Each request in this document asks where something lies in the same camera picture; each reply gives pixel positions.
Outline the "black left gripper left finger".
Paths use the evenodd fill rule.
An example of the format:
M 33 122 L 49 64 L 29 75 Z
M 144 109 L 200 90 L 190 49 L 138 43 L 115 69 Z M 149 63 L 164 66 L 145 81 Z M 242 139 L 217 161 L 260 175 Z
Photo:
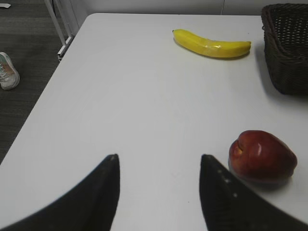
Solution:
M 120 195 L 120 163 L 108 155 L 79 184 L 5 231 L 109 231 Z

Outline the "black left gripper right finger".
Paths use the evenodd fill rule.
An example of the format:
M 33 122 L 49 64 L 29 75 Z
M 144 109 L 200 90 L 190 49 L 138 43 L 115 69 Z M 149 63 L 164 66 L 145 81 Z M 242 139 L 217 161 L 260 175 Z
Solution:
M 308 225 L 258 196 L 214 156 L 200 163 L 199 195 L 209 231 L 306 231 Z

